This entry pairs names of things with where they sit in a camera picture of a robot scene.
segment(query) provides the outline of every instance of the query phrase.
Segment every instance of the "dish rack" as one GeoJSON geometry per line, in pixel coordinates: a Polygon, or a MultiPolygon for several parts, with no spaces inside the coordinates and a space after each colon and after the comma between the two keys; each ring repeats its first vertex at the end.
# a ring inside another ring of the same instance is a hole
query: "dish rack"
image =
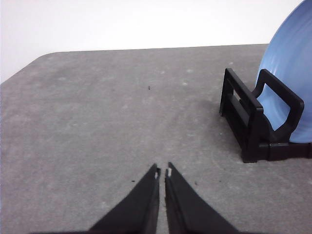
{"type": "Polygon", "coordinates": [[[289,142],[303,109],[304,101],[268,70],[260,71],[256,87],[251,92],[231,68],[225,69],[219,112],[226,118],[242,149],[243,162],[312,158],[312,143],[289,142]],[[265,84],[290,107],[285,123],[276,130],[257,100],[265,84]]]}

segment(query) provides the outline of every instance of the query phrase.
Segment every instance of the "gray table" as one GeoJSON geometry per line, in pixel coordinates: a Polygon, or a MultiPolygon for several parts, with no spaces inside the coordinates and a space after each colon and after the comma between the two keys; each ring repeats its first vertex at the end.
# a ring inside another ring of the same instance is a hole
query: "gray table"
{"type": "Polygon", "coordinates": [[[265,48],[62,52],[30,63],[1,85],[2,233],[86,230],[168,161],[239,230],[312,233],[312,160],[243,164],[218,114],[225,67],[252,88],[265,48]]]}

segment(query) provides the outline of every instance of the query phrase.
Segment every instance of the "white wall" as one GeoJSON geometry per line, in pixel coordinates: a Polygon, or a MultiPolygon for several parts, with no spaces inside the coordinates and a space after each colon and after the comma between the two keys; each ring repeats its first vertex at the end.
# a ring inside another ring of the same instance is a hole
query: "white wall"
{"type": "Polygon", "coordinates": [[[301,0],[2,0],[1,81],[56,51],[269,43],[301,0]]]}

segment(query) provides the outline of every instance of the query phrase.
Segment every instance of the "table surface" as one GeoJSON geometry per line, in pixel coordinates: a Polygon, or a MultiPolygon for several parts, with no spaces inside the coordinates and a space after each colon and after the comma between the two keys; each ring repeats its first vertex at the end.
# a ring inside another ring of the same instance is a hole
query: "table surface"
{"type": "Polygon", "coordinates": [[[240,231],[312,233],[312,160],[244,164],[218,113],[224,69],[252,89],[266,46],[61,52],[30,63],[1,85],[2,233],[87,230],[156,162],[157,233],[167,234],[168,161],[240,231]]]}

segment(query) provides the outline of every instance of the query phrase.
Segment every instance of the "blue plate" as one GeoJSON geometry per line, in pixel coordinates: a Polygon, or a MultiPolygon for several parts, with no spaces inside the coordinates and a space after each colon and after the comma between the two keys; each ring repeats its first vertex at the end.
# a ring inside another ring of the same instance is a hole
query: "blue plate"
{"type": "MultiPolygon", "coordinates": [[[[301,120],[290,141],[312,142],[312,0],[303,1],[279,27],[262,58],[259,72],[263,68],[304,100],[301,120]]],[[[285,122],[289,106],[267,85],[258,100],[276,130],[285,122]]]]}

